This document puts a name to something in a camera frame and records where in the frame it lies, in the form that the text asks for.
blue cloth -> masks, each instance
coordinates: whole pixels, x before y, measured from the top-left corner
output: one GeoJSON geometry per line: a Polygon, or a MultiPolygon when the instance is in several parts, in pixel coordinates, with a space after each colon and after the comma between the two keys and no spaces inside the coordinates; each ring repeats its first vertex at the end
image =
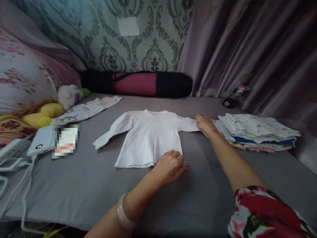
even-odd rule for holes
{"type": "MultiPolygon", "coordinates": [[[[240,142],[240,143],[254,143],[254,144],[257,144],[256,142],[252,141],[252,140],[248,140],[248,139],[245,139],[245,138],[242,138],[242,137],[234,137],[235,140],[237,142],[240,142]]],[[[275,144],[275,145],[288,145],[288,146],[294,146],[294,139],[290,139],[290,140],[283,140],[283,141],[280,141],[280,142],[276,142],[276,141],[264,141],[260,144],[275,144]]]]}

forearm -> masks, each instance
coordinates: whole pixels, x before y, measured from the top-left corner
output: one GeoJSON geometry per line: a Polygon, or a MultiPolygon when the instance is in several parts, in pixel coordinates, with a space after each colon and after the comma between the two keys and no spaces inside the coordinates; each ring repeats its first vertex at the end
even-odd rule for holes
{"type": "MultiPolygon", "coordinates": [[[[139,182],[123,200],[123,210],[131,221],[138,221],[143,215],[148,202],[160,189],[160,185],[154,181],[151,173],[139,182]]],[[[130,237],[133,231],[126,231],[119,223],[117,217],[118,204],[114,205],[104,217],[89,231],[85,238],[104,237],[130,237]]]]}
{"type": "Polygon", "coordinates": [[[217,131],[210,128],[206,131],[219,162],[229,179],[233,192],[236,190],[257,185],[269,189],[269,186],[260,178],[252,166],[229,144],[217,131]]]}

yoga mat bag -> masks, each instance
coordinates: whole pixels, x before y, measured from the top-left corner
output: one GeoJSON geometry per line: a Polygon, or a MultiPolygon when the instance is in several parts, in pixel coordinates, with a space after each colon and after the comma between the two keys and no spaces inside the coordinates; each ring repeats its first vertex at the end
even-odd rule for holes
{"type": "Polygon", "coordinates": [[[140,95],[161,98],[186,97],[192,91],[193,81],[178,72],[116,73],[88,69],[81,72],[83,88],[94,93],[140,95]]]}

gray bed sheet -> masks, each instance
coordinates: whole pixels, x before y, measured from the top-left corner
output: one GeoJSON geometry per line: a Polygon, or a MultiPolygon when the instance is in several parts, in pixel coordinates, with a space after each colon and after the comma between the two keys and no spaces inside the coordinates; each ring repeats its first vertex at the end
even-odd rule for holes
{"type": "MultiPolygon", "coordinates": [[[[91,94],[84,102],[105,94],[91,94]]],[[[161,99],[122,96],[123,99],[98,115],[80,122],[77,153],[68,159],[53,161],[52,154],[39,156],[33,170],[33,183],[27,197],[27,220],[58,222],[89,230],[151,170],[116,169],[126,133],[113,137],[96,151],[92,143],[106,133],[123,113],[134,110],[175,112],[195,118],[197,113],[211,118],[225,113],[221,99],[161,99]]],[[[235,210],[229,182],[208,138],[201,132],[180,132],[190,170],[163,188],[149,203],[136,233],[183,237],[225,237],[231,214],[235,210]]],[[[289,152],[264,153],[237,149],[286,204],[296,209],[317,230],[317,178],[289,152]]],[[[8,196],[25,170],[9,175],[9,185],[0,200],[2,210],[8,196]]],[[[21,219],[22,194],[12,200],[6,219],[21,219]]]]}

damask wallpaper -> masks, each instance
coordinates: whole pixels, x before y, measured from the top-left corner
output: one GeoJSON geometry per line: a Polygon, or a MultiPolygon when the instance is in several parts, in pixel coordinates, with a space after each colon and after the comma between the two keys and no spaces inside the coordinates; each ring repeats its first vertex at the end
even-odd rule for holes
{"type": "Polygon", "coordinates": [[[12,0],[52,40],[90,68],[176,71],[194,0],[12,0]],[[140,35],[124,36],[116,18],[137,17],[140,35]]]}

